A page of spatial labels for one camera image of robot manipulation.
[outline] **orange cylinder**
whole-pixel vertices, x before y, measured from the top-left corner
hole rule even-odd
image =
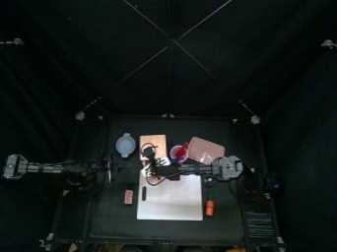
[[[214,215],[214,201],[212,200],[206,202],[206,215],[210,217]]]

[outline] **wire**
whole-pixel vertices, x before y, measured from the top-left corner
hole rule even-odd
[[[147,169],[146,169],[146,182],[147,182],[149,185],[157,186],[157,185],[159,185],[166,179],[170,179],[172,177],[178,176],[178,175],[182,175],[182,174],[185,174],[185,173],[188,173],[188,172],[189,172],[189,171],[180,171],[180,172],[177,172],[177,173],[169,175],[169,176],[165,176],[163,179],[161,179],[157,183],[151,183],[151,182],[149,181],[149,176],[147,176],[147,174],[149,174],[149,168],[147,168]]]

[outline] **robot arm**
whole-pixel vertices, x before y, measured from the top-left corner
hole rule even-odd
[[[153,165],[150,167],[151,174],[169,177],[169,179],[174,174],[210,174],[222,182],[238,178],[242,171],[244,164],[237,156],[218,157],[212,164]]]
[[[28,172],[61,173],[63,170],[65,163],[34,163],[28,162],[22,155],[10,155],[3,170],[3,178],[20,179]]]

